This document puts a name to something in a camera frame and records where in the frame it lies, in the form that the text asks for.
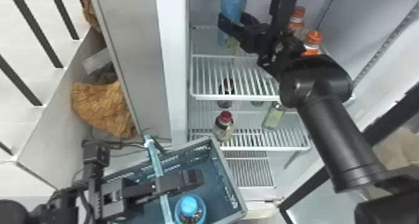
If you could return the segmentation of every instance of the staircase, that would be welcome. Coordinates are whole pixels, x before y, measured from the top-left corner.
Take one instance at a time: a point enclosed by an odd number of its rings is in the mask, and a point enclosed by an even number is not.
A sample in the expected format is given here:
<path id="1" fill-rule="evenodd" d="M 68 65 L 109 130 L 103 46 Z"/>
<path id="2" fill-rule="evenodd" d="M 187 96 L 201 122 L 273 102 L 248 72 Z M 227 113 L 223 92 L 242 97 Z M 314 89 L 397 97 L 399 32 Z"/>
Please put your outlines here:
<path id="1" fill-rule="evenodd" d="M 80 0 L 0 0 L 1 180 L 18 167 L 51 188 L 70 184 L 88 132 L 70 90 L 86 75 L 82 61 L 103 46 Z"/>

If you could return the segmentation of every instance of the black cylinder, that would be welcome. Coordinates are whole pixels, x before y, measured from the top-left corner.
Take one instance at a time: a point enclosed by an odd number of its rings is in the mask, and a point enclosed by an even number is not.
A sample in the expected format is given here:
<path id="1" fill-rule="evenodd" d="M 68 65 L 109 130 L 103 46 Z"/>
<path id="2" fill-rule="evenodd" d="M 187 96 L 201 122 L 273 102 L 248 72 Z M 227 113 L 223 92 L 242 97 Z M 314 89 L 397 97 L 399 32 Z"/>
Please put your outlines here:
<path id="1" fill-rule="evenodd" d="M 297 111 L 334 184 L 343 192 L 384 178 L 378 161 L 326 80 L 317 80 Z"/>

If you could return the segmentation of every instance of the refrigerator shelf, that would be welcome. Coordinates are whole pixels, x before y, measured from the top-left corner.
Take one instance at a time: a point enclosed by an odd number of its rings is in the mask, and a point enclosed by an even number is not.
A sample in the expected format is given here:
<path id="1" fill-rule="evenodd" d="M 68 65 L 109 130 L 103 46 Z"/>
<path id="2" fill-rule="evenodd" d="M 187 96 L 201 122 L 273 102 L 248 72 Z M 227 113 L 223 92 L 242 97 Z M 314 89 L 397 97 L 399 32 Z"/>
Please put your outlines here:
<path id="1" fill-rule="evenodd" d="M 227 86 L 224 79 L 231 79 Z M 254 59 L 191 58 L 190 94 L 196 100 L 279 101 L 278 88 L 279 83 L 258 68 Z"/>
<path id="2" fill-rule="evenodd" d="M 267 157 L 226 159 L 239 188 L 275 187 Z"/>
<path id="3" fill-rule="evenodd" d="M 189 140 L 213 134 L 215 118 L 220 112 L 190 112 L 188 121 Z M 228 142 L 220 144 L 224 151 L 303 151 L 312 142 L 298 114 L 285 113 L 281 126 L 273 132 L 261 129 L 266 110 L 259 112 L 232 112 L 234 132 Z"/>
<path id="4" fill-rule="evenodd" d="M 224 151 L 223 153 L 239 188 L 275 187 L 266 152 Z"/>
<path id="5" fill-rule="evenodd" d="M 190 140 L 212 135 L 211 129 L 191 129 Z M 302 129 L 286 127 L 274 132 L 262 129 L 236 129 L 230 141 L 222 142 L 224 151 L 282 151 L 294 152 L 309 150 L 311 142 Z"/>

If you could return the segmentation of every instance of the red bottle cap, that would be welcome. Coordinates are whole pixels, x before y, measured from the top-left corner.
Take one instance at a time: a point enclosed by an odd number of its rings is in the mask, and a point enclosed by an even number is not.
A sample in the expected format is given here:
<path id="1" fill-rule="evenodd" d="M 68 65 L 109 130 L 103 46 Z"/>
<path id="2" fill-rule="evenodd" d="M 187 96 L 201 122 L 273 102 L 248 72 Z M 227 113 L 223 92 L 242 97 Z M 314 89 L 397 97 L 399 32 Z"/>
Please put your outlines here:
<path id="1" fill-rule="evenodd" d="M 232 119 L 232 115 L 229 111 L 222 111 L 219 115 L 219 119 L 223 122 L 230 122 Z"/>
<path id="2" fill-rule="evenodd" d="M 319 31 L 310 31 L 306 35 L 306 42 L 313 44 L 313 45 L 319 45 L 322 43 L 323 36 Z"/>
<path id="3" fill-rule="evenodd" d="M 294 9 L 294 14 L 292 16 L 302 18 L 304 17 L 304 14 L 306 13 L 306 9 L 302 6 L 296 6 Z"/>

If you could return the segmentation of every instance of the green glass bottle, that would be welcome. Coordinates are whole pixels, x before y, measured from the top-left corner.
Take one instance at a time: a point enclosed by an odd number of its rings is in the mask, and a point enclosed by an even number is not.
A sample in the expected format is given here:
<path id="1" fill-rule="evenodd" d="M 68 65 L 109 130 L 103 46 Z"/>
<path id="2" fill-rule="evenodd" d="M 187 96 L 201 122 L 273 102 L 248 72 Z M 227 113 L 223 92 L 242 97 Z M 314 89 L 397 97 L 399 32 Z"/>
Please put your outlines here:
<path id="1" fill-rule="evenodd" d="M 262 129 L 265 131 L 277 130 L 285 111 L 286 108 L 280 102 L 273 101 L 262 121 Z"/>

